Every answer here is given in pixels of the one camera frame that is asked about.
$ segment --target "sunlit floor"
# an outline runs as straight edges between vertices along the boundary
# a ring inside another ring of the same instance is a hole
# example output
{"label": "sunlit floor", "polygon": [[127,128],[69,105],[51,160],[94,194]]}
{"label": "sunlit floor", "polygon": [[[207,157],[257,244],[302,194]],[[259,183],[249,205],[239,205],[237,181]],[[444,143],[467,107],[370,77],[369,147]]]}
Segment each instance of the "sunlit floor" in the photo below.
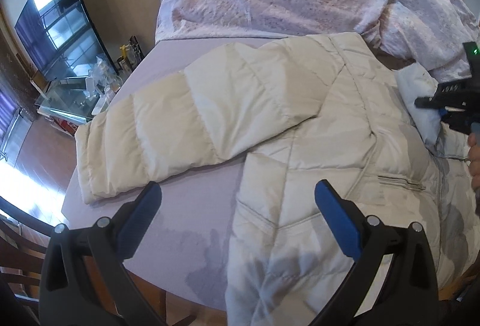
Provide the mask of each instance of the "sunlit floor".
{"label": "sunlit floor", "polygon": [[30,127],[14,167],[0,161],[0,195],[38,219],[56,225],[75,169],[75,139],[40,117]]}

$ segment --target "jacket pocket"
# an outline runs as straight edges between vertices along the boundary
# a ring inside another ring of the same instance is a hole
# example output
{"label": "jacket pocket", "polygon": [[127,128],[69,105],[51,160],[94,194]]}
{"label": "jacket pocket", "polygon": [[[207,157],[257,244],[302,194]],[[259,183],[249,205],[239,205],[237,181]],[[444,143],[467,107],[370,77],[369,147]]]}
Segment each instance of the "jacket pocket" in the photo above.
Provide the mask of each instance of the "jacket pocket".
{"label": "jacket pocket", "polygon": [[378,175],[377,178],[380,184],[403,187],[414,192],[421,192],[425,190],[425,186],[422,182],[414,181],[402,176]]}

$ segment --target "sunlight on floor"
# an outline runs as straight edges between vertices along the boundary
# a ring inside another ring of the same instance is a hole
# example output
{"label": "sunlight on floor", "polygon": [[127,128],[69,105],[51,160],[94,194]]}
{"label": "sunlight on floor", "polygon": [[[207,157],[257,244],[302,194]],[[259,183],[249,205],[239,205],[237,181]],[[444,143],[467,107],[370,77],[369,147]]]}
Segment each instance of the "sunlight on floor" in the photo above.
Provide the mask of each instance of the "sunlight on floor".
{"label": "sunlight on floor", "polygon": [[0,161],[0,196],[22,211],[53,226],[66,222],[63,195],[40,186],[4,160]]}

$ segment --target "television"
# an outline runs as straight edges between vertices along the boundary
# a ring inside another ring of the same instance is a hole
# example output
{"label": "television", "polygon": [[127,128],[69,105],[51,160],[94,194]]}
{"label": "television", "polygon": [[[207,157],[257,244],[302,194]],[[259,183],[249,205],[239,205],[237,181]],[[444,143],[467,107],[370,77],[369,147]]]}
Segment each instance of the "television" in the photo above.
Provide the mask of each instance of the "television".
{"label": "television", "polygon": [[83,0],[28,0],[15,30],[48,81],[87,76],[97,57],[115,70]]}

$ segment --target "jacket sleeve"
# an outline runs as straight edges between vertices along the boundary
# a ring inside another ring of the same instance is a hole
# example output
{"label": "jacket sleeve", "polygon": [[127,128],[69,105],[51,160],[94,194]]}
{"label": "jacket sleeve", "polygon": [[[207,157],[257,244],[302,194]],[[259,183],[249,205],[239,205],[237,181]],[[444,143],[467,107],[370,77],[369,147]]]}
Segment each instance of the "jacket sleeve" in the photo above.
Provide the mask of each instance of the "jacket sleeve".
{"label": "jacket sleeve", "polygon": [[216,48],[79,127],[83,201],[221,163],[316,116],[326,86],[288,40]]}

